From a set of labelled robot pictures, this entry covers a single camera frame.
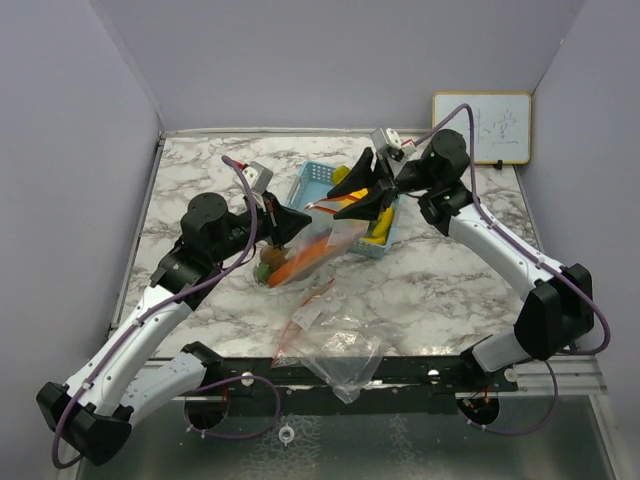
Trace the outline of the brown kiwi fruit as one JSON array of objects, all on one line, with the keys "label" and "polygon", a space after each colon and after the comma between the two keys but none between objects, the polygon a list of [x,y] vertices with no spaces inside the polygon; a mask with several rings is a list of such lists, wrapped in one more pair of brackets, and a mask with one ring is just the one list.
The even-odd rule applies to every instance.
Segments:
[{"label": "brown kiwi fruit", "polygon": [[265,246],[260,252],[260,261],[270,269],[277,270],[286,262],[287,253],[286,248]]}]

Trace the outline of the clear zip bag orange zipper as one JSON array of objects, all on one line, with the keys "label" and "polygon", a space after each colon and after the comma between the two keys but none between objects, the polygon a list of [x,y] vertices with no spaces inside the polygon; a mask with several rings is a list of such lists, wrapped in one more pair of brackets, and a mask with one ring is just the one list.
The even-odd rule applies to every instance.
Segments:
[{"label": "clear zip bag orange zipper", "polygon": [[370,222],[336,220],[334,215],[361,198],[352,193],[307,203],[302,212],[311,216],[311,224],[285,247],[264,246],[261,249],[260,259],[253,269],[255,281],[269,288],[284,286],[304,279],[349,250],[365,236]]}]

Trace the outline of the orange papaya slice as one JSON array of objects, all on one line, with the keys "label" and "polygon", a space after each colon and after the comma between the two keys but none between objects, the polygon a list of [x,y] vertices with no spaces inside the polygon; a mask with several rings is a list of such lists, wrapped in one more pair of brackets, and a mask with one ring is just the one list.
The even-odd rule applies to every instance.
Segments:
[{"label": "orange papaya slice", "polygon": [[272,273],[267,285],[274,288],[297,280],[326,260],[335,250],[335,246],[328,244],[327,237],[306,245]]}]

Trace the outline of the yellow banana bunch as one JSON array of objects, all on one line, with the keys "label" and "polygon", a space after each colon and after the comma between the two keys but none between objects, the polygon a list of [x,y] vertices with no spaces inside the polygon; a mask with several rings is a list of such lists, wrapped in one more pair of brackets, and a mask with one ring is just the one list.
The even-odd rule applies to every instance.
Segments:
[{"label": "yellow banana bunch", "polygon": [[[350,173],[351,169],[345,165],[336,167],[331,173],[331,184],[338,186]],[[367,188],[362,188],[357,191],[353,191],[344,195],[338,199],[334,199],[340,210],[344,210],[350,207],[354,203],[360,203],[362,199],[366,199],[369,195]],[[394,219],[394,208],[389,206],[384,211],[378,210],[377,205],[366,204],[363,208],[358,210],[358,213],[365,212],[368,214],[367,221],[369,227],[367,235],[362,237],[362,241],[369,242],[374,245],[384,245],[387,243],[389,232]]]}]

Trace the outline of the clear zip bag red zipper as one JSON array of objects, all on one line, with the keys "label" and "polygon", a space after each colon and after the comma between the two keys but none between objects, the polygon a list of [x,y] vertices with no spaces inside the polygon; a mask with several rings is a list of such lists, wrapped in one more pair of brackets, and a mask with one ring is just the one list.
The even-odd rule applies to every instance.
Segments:
[{"label": "clear zip bag red zipper", "polygon": [[357,316],[330,280],[305,294],[280,334],[271,366],[303,366],[351,404],[373,379],[386,346],[383,330]]}]

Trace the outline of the green leaf vegetable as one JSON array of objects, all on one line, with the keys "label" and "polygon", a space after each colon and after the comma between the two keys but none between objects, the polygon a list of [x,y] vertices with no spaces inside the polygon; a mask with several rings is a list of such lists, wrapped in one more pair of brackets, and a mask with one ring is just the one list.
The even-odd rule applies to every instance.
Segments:
[{"label": "green leaf vegetable", "polygon": [[267,285],[272,275],[271,267],[263,262],[259,262],[253,270],[254,279],[260,285]]}]

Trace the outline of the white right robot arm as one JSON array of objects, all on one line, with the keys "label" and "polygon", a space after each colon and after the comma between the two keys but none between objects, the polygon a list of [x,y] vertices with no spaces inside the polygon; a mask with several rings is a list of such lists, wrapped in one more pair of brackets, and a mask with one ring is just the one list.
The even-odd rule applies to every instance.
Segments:
[{"label": "white right robot arm", "polygon": [[419,192],[424,220],[463,244],[491,266],[519,295],[515,324],[463,353],[461,383],[481,391],[496,371],[526,360],[547,360],[594,327],[592,278],[580,264],[566,267],[545,256],[507,229],[461,180],[471,165],[464,137],[442,129],[417,160],[404,145],[388,142],[382,131],[374,145],[328,193],[338,199],[366,190],[342,208],[336,219],[374,220],[400,195]]}]

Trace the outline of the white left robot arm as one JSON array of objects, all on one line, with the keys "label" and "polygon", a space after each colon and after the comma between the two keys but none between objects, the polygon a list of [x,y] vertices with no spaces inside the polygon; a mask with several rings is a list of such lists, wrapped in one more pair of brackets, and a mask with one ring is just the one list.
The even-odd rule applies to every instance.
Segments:
[{"label": "white left robot arm", "polygon": [[310,225],[309,215],[281,205],[271,193],[247,194],[246,211],[233,214],[217,193],[194,197],[180,220],[181,234],[158,264],[134,310],[112,337],[64,383],[46,383],[36,402],[54,433],[53,463],[66,442],[95,466],[110,461],[134,424],[173,396],[194,390],[206,395],[220,385],[221,371],[191,352],[148,380],[137,378],[159,344],[186,320],[231,268],[260,241],[283,247]]}]

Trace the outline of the small whiteboard wooden frame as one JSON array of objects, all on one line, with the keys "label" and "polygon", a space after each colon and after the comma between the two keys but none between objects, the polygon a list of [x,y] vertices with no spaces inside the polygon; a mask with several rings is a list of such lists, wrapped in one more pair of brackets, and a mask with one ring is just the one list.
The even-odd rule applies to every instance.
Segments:
[{"label": "small whiteboard wooden frame", "polygon": [[432,98],[432,125],[460,104],[474,118],[475,161],[478,164],[523,165],[531,157],[532,97],[525,92],[438,92]]}]

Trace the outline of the aluminium front frame rail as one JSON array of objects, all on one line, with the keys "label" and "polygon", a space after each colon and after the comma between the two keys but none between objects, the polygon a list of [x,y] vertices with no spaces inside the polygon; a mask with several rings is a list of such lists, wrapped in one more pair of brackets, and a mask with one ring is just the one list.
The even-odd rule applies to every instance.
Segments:
[{"label": "aluminium front frame rail", "polygon": [[[274,385],[289,410],[314,415],[320,408],[347,407],[328,385],[303,366],[273,368],[269,358],[222,358],[213,352],[181,352],[160,363],[140,367],[105,367],[91,361],[66,381],[67,392],[101,412],[120,406],[142,408],[164,404],[180,395],[216,396],[223,380],[230,380],[229,397],[255,397]],[[555,357],[503,367],[493,373],[475,373],[457,356],[389,356],[382,358],[373,379],[351,405],[367,401],[419,404],[488,391],[490,395],[587,395],[602,391],[604,381],[595,360],[586,356]]]}]

